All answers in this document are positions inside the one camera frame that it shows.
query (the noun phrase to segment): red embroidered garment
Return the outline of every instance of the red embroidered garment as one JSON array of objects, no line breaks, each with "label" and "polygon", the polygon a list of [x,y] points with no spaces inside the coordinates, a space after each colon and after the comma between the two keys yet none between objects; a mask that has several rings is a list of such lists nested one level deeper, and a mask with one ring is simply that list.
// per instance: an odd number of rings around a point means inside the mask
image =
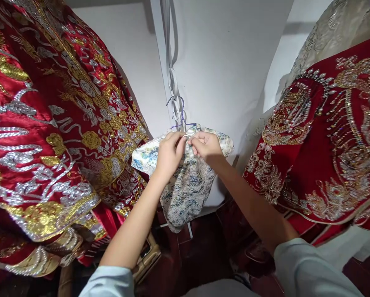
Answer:
[{"label": "red embroidered garment", "polygon": [[[295,78],[243,177],[291,210],[288,220],[315,245],[350,224],[370,230],[370,39]],[[224,228],[234,214],[243,220],[233,202],[221,213]],[[236,237],[234,228],[226,229],[234,242],[252,232],[244,227]]]},{"label": "red embroidered garment", "polygon": [[0,269],[90,263],[146,185],[128,163],[143,124],[104,43],[68,6],[0,2]]}]

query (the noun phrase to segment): blue and white floral fabric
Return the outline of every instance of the blue and white floral fabric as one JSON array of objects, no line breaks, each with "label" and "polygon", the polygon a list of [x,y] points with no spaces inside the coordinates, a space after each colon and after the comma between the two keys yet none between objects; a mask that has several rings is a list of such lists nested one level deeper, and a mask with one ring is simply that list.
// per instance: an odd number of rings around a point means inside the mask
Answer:
[{"label": "blue and white floral fabric", "polygon": [[[156,168],[159,143],[170,131],[133,151],[131,166],[152,175]],[[191,137],[199,131],[218,136],[225,158],[233,152],[233,141],[223,133],[202,128],[197,124],[186,134]],[[180,232],[184,225],[200,214],[209,196],[215,175],[201,157],[194,156],[192,147],[186,143],[184,157],[160,197],[164,216],[172,232]]]}]

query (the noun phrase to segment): left hand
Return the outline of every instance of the left hand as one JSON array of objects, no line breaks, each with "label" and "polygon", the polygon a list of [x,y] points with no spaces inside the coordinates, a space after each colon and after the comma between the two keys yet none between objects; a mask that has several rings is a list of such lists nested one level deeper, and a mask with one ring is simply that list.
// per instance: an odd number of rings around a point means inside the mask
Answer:
[{"label": "left hand", "polygon": [[159,144],[154,174],[167,183],[176,172],[185,152],[187,138],[184,132],[169,132]]}]

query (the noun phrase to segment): purple wire hanger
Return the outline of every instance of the purple wire hanger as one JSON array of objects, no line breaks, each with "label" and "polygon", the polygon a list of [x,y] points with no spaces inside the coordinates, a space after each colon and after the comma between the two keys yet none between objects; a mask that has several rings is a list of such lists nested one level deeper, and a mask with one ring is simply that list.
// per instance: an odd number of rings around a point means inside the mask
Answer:
[{"label": "purple wire hanger", "polygon": [[179,125],[176,125],[176,126],[172,126],[172,127],[170,127],[170,129],[173,129],[173,128],[176,128],[176,127],[179,127],[179,126],[181,126],[182,125],[182,122],[184,122],[185,123],[185,126],[190,126],[190,125],[196,125],[196,123],[186,123],[185,122],[185,118],[184,118],[184,107],[185,107],[185,101],[184,101],[184,99],[181,97],[181,96],[172,96],[168,101],[167,101],[167,103],[166,103],[166,106],[170,103],[170,101],[171,101],[171,99],[173,99],[174,97],[176,97],[174,100],[176,100],[177,99],[177,97],[179,97],[179,98],[181,98],[181,100],[182,100],[182,110],[181,110],[181,121],[180,121],[180,124]]}]

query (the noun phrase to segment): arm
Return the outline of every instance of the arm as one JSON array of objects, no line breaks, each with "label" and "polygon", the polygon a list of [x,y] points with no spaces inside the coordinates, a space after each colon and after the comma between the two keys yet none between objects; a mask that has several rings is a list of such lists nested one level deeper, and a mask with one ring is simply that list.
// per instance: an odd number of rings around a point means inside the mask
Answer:
[{"label": "arm", "polygon": [[132,269],[137,264],[151,229],[160,195],[184,154],[186,138],[182,136],[184,133],[170,132],[160,142],[156,169],[126,221],[108,245],[100,266]]},{"label": "arm", "polygon": [[298,237],[291,224],[226,161],[215,134],[198,132],[188,143],[193,145],[194,154],[201,156],[218,174],[272,255],[279,244]]}]

